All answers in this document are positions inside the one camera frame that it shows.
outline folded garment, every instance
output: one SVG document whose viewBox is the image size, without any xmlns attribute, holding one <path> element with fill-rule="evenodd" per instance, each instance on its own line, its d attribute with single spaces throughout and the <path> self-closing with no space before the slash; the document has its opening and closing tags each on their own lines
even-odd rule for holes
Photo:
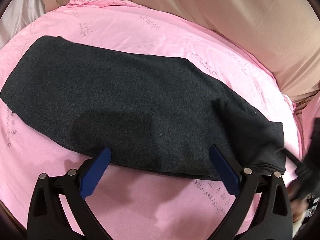
<svg viewBox="0 0 320 240">
<path fill-rule="evenodd" d="M 1 99 L 65 148 L 160 174 L 219 179 L 212 144 L 260 174 L 285 171 L 282 123 L 268 121 L 184 58 L 119 52 L 39 38 L 10 74 Z"/>
</svg>

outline dark gray garment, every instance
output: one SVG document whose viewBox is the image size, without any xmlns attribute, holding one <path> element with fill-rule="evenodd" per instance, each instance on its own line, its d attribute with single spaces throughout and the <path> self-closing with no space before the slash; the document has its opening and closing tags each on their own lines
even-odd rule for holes
<svg viewBox="0 0 320 240">
<path fill-rule="evenodd" d="M 65 148 L 160 174 L 219 179 L 208 151 L 260 174 L 285 171 L 282 124 L 269 122 L 184 58 L 139 55 L 44 36 L 10 74 L 1 99 Z"/>
</svg>

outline beige fabric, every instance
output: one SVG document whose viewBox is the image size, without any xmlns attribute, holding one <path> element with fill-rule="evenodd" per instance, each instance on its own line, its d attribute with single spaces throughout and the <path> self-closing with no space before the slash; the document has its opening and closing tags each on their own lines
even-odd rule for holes
<svg viewBox="0 0 320 240">
<path fill-rule="evenodd" d="M 43 0 L 46 11 L 69 0 Z M 320 79 L 320 22 L 307 0 L 130 0 L 220 32 L 252 53 L 299 102 Z"/>
</svg>

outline blue gripper pad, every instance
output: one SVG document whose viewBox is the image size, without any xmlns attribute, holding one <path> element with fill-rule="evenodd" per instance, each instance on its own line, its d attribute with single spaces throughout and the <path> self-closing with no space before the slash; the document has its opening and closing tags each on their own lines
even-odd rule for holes
<svg viewBox="0 0 320 240">
<path fill-rule="evenodd" d="M 79 193 L 82 199 L 91 196 L 96 188 L 103 173 L 108 167 L 111 161 L 111 151 L 109 148 L 105 148 L 100 155 L 95 159 L 89 170 L 82 177 L 80 181 Z"/>
<path fill-rule="evenodd" d="M 238 197 L 240 194 L 240 179 L 215 145 L 210 147 L 209 157 L 228 193 Z"/>
</svg>

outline brown cloth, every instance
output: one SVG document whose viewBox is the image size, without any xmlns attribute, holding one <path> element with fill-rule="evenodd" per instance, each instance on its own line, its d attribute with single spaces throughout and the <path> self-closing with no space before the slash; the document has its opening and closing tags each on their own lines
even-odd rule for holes
<svg viewBox="0 0 320 240">
<path fill-rule="evenodd" d="M 46 11 L 70 0 L 43 0 Z M 320 22 L 307 0 L 130 0 L 226 36 L 252 53 L 295 102 L 316 94 Z"/>
</svg>

